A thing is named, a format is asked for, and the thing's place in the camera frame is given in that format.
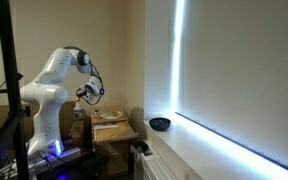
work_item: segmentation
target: black metal frame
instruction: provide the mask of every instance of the black metal frame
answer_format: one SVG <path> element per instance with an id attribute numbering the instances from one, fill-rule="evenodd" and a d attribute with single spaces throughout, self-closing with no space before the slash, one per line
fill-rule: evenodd
<path id="1" fill-rule="evenodd" d="M 24 139 L 24 111 L 19 91 L 15 45 L 9 0 L 0 0 L 0 41 L 7 86 L 9 117 L 0 130 L 0 149 L 13 135 L 18 179 L 29 179 L 27 150 Z"/>

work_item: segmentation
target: book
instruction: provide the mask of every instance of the book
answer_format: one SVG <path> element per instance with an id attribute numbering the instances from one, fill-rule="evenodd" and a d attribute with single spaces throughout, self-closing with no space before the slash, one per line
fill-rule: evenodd
<path id="1" fill-rule="evenodd" d="M 118 125 L 116 122 L 108 122 L 108 123 L 101 123 L 101 124 L 95 124 L 95 129 L 108 129 L 108 128 L 117 128 Z"/>

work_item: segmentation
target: window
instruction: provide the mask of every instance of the window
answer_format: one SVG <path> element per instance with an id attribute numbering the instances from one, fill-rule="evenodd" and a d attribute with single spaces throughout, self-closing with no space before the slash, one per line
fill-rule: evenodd
<path id="1" fill-rule="evenodd" d="M 171 107 L 288 169 L 288 2 L 185 7 Z"/>

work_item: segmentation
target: beige wall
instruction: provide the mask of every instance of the beige wall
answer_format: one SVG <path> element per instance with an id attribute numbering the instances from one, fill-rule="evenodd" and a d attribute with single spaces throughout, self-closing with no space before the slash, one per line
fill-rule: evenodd
<path id="1" fill-rule="evenodd" d="M 105 84 L 98 106 L 143 107 L 144 0 L 11 0 L 20 86 L 29 83 L 58 47 L 77 46 L 89 53 Z M 0 50 L 0 84 L 4 70 Z M 74 100 L 88 80 L 71 68 L 61 83 Z M 0 104 L 7 104 L 0 95 Z M 83 103 L 86 110 L 94 108 Z"/>

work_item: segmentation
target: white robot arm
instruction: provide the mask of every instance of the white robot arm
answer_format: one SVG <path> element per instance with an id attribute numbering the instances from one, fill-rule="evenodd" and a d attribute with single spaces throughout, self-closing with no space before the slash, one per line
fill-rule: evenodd
<path id="1" fill-rule="evenodd" d="M 90 73 L 90 80 L 82 85 L 79 97 L 90 101 L 94 96 L 104 94 L 102 79 L 84 51 L 75 47 L 58 48 L 50 56 L 41 73 L 28 85 L 21 88 L 22 100 L 39 104 L 39 112 L 34 116 L 34 136 L 30 140 L 28 156 L 39 158 L 39 153 L 61 155 L 64 150 L 59 131 L 59 111 L 67 100 L 68 93 L 62 82 L 69 67 L 76 66 L 81 73 Z"/>

